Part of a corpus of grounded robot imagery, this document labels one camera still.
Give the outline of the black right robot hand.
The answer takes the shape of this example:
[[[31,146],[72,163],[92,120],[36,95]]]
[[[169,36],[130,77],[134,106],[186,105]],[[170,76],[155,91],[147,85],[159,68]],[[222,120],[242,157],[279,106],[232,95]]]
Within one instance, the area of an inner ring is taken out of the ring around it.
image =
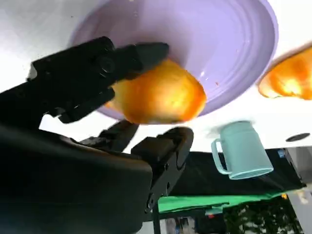
[[[78,142],[39,128],[72,123],[115,95],[112,85],[160,64],[169,45],[115,48],[100,37],[32,62],[34,77],[0,95],[0,231],[134,234],[171,192],[194,139],[187,127],[123,150],[138,126],[122,120]]]

